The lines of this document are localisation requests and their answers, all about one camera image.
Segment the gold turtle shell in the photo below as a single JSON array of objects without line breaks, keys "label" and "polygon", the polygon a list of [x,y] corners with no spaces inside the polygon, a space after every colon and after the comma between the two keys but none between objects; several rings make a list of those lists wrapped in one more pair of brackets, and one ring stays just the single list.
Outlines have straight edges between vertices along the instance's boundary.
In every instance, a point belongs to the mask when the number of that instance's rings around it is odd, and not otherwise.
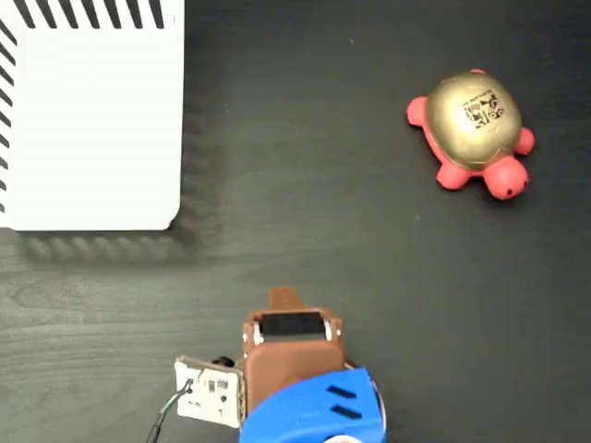
[{"label": "gold turtle shell", "polygon": [[447,78],[429,95],[427,123],[444,154],[470,171],[482,171],[513,153],[521,114],[511,94],[489,74]]}]

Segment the pink turtle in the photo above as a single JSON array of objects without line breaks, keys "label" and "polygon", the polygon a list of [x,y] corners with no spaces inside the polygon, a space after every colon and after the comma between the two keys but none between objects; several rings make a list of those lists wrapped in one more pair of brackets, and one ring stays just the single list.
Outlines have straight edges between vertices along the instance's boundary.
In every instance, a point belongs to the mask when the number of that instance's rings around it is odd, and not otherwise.
[{"label": "pink turtle", "polygon": [[408,122],[421,126],[441,167],[437,181],[445,189],[463,187],[483,177],[499,199],[521,194],[529,181],[514,153],[527,155],[534,134],[522,119],[509,92],[481,69],[445,79],[428,96],[413,99]]}]

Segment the dark table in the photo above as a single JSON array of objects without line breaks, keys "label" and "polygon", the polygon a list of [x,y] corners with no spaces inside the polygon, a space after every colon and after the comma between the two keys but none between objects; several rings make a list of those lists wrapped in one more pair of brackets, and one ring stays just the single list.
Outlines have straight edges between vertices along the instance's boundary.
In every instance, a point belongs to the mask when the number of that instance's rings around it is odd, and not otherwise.
[{"label": "dark table", "polygon": [[[0,233],[2,442],[144,441],[175,357],[237,355],[276,284],[344,316],[390,441],[590,441],[588,2],[187,3],[170,232]],[[442,191],[404,120],[471,67],[537,134],[515,201]]]}]

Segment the wire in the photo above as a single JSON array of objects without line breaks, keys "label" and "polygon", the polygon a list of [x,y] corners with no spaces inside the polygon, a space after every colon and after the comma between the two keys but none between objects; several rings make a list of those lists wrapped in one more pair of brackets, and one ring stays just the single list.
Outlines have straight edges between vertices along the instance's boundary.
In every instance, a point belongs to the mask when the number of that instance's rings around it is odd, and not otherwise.
[{"label": "wire", "polygon": [[148,434],[148,439],[146,443],[156,443],[158,441],[158,437],[160,436],[160,431],[162,431],[164,418],[166,418],[166,414],[170,410],[170,408],[185,394],[190,394],[193,392],[191,386],[193,385],[193,378],[189,378],[185,386],[178,390],[173,394],[173,396],[168,399],[166,404],[158,413],[158,417],[156,418],[156,423],[151,427],[150,433]]}]

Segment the white box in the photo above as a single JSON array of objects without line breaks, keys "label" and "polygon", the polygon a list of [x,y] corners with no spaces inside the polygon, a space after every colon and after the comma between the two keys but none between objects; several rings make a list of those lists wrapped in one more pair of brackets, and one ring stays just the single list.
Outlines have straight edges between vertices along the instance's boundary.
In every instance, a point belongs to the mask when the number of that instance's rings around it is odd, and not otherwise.
[{"label": "white box", "polygon": [[180,203],[184,6],[0,2],[0,226],[169,226]]}]

